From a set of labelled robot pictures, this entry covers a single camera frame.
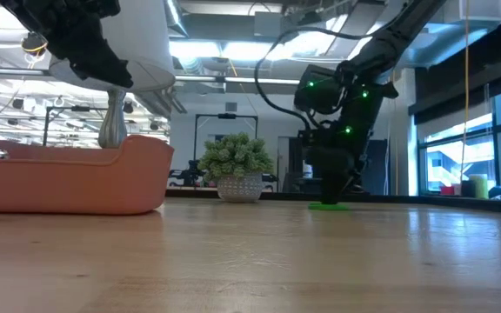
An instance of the green succulent plant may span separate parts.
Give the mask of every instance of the green succulent plant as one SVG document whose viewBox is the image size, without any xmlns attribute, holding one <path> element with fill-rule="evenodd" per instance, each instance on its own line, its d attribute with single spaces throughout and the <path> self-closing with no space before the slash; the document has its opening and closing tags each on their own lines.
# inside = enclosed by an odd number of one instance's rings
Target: green succulent plant
<svg viewBox="0 0 501 313">
<path fill-rule="evenodd" d="M 233 175 L 242 178 L 246 174 L 273 172 L 273 162 L 264 149 L 263 139 L 249 139 L 240 133 L 225 136 L 218 142 L 206 142 L 206 153 L 198 168 L 206 170 L 204 180 L 216 181 L 221 176 Z"/>
</svg>

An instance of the black cable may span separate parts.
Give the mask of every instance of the black cable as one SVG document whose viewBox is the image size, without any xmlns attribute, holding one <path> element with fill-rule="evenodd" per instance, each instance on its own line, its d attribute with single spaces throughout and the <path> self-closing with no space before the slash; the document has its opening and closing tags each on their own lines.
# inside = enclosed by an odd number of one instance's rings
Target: black cable
<svg viewBox="0 0 501 313">
<path fill-rule="evenodd" d="M 361 39 L 365 39 L 365 38 L 368 38 L 368 37 L 374 37 L 380 31 L 388 29 L 401 16 L 401 14 L 403 12 L 404 11 L 402 10 L 399 14 L 397 14 L 394 18 L 392 18 L 386 25 L 380 27 L 378 30 L 372 32 L 371 34 L 365 34 L 365 35 L 343 34 L 343 33 L 338 33 L 336 31 L 331 31 L 331 30 L 326 30 L 326 29 L 322 29 L 322 28 L 319 28 L 319 27 L 311 27 L 311 26 L 304 26 L 304 27 L 299 27 L 299 28 L 293 29 L 293 30 L 287 30 L 286 32 L 282 33 L 276 39 L 276 41 L 270 47 L 270 49 L 268 50 L 268 52 L 266 53 L 266 55 L 263 58 L 261 58 L 260 60 L 258 60 L 257 66 L 255 66 L 255 68 L 254 68 L 254 84 L 257 86 L 258 94 L 260 94 L 260 96 L 263 98 L 263 100 L 268 105 L 270 105 L 270 107 L 272 109 L 278 110 L 280 112 L 283 112 L 283 113 L 286 113 L 286 114 L 289 114 L 289 115 L 292 115 L 294 117 L 299 118 L 301 121 L 303 121 L 305 130 L 306 131 L 310 131 L 311 130 L 311 125 L 309 124 L 309 122 L 307 122 L 306 118 L 304 118 L 302 115 L 298 114 L 297 112 L 294 112 L 292 110 L 287 110 L 287 109 L 284 109 L 284 108 L 281 108 L 281 107 L 275 105 L 268 98 L 268 96 L 266 96 L 266 94 L 264 93 L 264 90 L 262 89 L 262 87 L 260 86 L 260 82 L 258 81 L 258 72 L 260 71 L 260 65 L 262 65 L 262 63 L 266 60 L 266 57 L 268 57 L 268 55 L 279 45 L 279 43 L 281 43 L 281 41 L 285 37 L 287 37 L 288 35 L 293 34 L 295 32 L 299 32 L 299 31 L 317 31 L 317 32 L 324 33 L 326 35 L 332 35 L 332 36 L 335 36 L 335 37 L 338 37 L 338 38 L 350 39 L 350 40 L 361 40 Z"/>
<path fill-rule="evenodd" d="M 315 119 L 314 119 L 314 116 L 311 114 L 311 111 L 310 110 L 307 110 L 306 111 L 306 116 L 309 118 L 309 121 L 311 121 L 311 123 L 316 126 L 316 128 L 321 128 L 322 125 L 320 125 Z"/>
<path fill-rule="evenodd" d="M 252 10 L 252 8 L 254 8 L 254 6 L 255 6 L 255 5 L 257 5 L 257 4 L 262 4 L 262 6 L 263 6 L 263 7 L 265 7 L 265 8 L 268 10 L 268 12 L 270 12 L 270 13 L 271 13 L 270 7 L 268 7 L 268 5 L 266 5 L 266 4 L 265 4 L 265 3 L 263 3 L 263 2 L 256 1 L 255 3 L 253 3 L 253 4 L 250 6 L 250 8 L 249 8 L 249 12 L 247 13 L 247 15 L 248 15 L 248 16 L 251 14 L 251 10 Z"/>
<path fill-rule="evenodd" d="M 50 123 L 51 123 L 51 122 L 53 122 L 53 121 L 55 121 L 55 119 L 56 119 L 56 118 L 58 118 L 58 117 L 59 117 L 59 115 L 60 115 L 61 113 L 63 113 L 64 111 L 65 111 L 65 109 L 60 109 L 60 111 L 59 111 L 59 112 L 58 112 L 55 116 L 53 116 L 53 117 L 50 119 Z"/>
</svg>

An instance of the green object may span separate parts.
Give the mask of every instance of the green object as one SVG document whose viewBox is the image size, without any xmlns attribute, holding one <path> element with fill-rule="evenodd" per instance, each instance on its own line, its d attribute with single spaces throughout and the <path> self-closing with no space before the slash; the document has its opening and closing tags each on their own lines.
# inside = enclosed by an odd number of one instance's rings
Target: green object
<svg viewBox="0 0 501 313">
<path fill-rule="evenodd" d="M 341 130 L 339 133 L 340 134 L 345 134 L 345 135 L 350 135 L 350 133 L 353 132 L 353 128 L 351 126 L 345 126 L 343 130 Z"/>
<path fill-rule="evenodd" d="M 309 210 L 349 210 L 349 208 L 342 204 L 311 203 Z"/>
<path fill-rule="evenodd" d="M 204 180 L 216 181 L 221 176 L 243 178 L 247 174 L 273 172 L 273 162 L 264 149 L 263 139 L 249 139 L 246 133 L 225 136 L 218 142 L 206 142 L 206 153 L 199 170 L 206 170 Z"/>
<path fill-rule="evenodd" d="M 475 198 L 488 199 L 488 175 L 469 175 L 469 180 L 475 183 Z"/>
</svg>

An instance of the pink plastic bin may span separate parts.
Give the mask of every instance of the pink plastic bin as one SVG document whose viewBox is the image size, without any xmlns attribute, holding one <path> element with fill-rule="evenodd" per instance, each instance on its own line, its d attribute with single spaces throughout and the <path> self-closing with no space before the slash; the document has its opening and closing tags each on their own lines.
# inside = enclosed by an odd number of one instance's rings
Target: pink plastic bin
<svg viewBox="0 0 501 313">
<path fill-rule="evenodd" d="M 129 136 L 119 149 L 47 148 L 0 141 L 0 212 L 130 215 L 162 205 L 167 143 Z"/>
</svg>

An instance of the white plant pot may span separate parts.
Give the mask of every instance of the white plant pot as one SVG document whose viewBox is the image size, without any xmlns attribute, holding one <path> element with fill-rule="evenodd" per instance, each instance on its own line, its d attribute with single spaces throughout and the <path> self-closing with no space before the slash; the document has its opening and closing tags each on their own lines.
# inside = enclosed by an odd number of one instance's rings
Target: white plant pot
<svg viewBox="0 0 501 313">
<path fill-rule="evenodd" d="M 232 203 L 253 203 L 262 194 L 262 174 L 248 174 L 243 178 L 233 175 L 222 176 L 217 181 L 217 193 L 224 201 Z"/>
</svg>

